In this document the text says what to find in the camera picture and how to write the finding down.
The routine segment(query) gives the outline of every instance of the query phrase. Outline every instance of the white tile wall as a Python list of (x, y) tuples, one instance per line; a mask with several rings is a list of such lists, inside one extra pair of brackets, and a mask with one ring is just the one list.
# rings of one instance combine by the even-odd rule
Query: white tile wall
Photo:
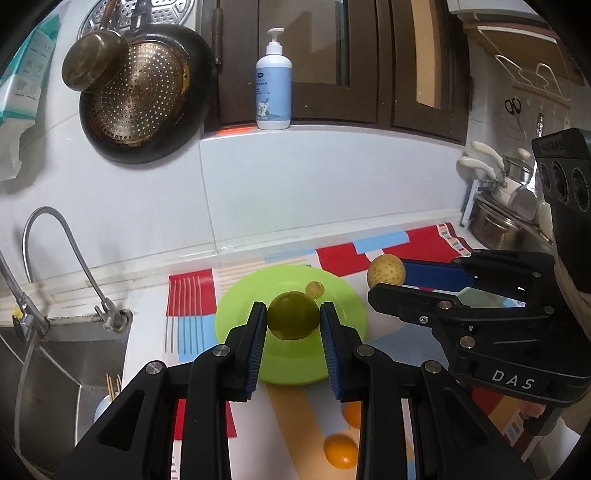
[[(469, 39), (470, 74), (474, 93), (470, 112), (467, 144), (472, 140), (482, 141), (500, 154), (515, 155), (517, 148), (531, 151), (531, 140), (535, 138), (535, 125), (539, 112), (544, 114), (544, 135), (566, 127), (564, 110), (554, 109), (549, 102), (541, 102), (526, 94), (519, 94), (522, 103), (521, 126), (527, 135), (519, 131), (517, 120), (505, 110), (505, 100), (516, 93), (511, 88), (511, 78), (493, 55)], [(571, 98), (572, 112), (568, 114), (571, 127), (591, 128), (591, 89), (570, 82), (560, 81), (563, 93)], [(471, 155), (491, 163), (488, 157), (472, 150)]]
[[(42, 205), (64, 215), (90, 267), (185, 247), (215, 248), (197, 138), (158, 162), (122, 166), (91, 147), (73, 116), (22, 149), (21, 158), (18, 177), (0, 183), (0, 246), (20, 282), (23, 226)], [(36, 278), (80, 270), (49, 216), (36, 221), (30, 247)]]
[(352, 127), (291, 127), (201, 142), (218, 247), (314, 225), (459, 209), (462, 148)]

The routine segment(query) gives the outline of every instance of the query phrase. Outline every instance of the pump dispenser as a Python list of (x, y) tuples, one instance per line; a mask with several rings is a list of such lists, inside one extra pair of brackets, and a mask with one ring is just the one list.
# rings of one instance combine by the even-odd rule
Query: pump dispenser
[(267, 54), (256, 63), (256, 124), (263, 130), (282, 130), (291, 122), (292, 64), (278, 42), (283, 28), (267, 33)]

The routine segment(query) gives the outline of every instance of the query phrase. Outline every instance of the green ball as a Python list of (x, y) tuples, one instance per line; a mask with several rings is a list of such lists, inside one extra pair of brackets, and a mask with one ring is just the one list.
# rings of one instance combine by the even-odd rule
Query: green ball
[(319, 324), (318, 305), (300, 291), (286, 291), (278, 295), (267, 309), (267, 326), (281, 340), (306, 338)]

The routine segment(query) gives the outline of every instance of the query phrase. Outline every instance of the sink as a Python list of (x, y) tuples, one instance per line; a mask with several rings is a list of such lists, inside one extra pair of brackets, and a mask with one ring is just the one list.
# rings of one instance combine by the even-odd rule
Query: sink
[(115, 333), (88, 320), (52, 325), (28, 348), (0, 328), (0, 429), (48, 477), (92, 425), (105, 374), (123, 373), (130, 325)]

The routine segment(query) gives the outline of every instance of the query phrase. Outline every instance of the bottle label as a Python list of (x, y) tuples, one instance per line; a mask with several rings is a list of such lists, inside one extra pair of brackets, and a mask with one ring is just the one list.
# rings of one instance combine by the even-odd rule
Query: bottle label
[(291, 69), (262, 67), (256, 70), (256, 119), (291, 119)]

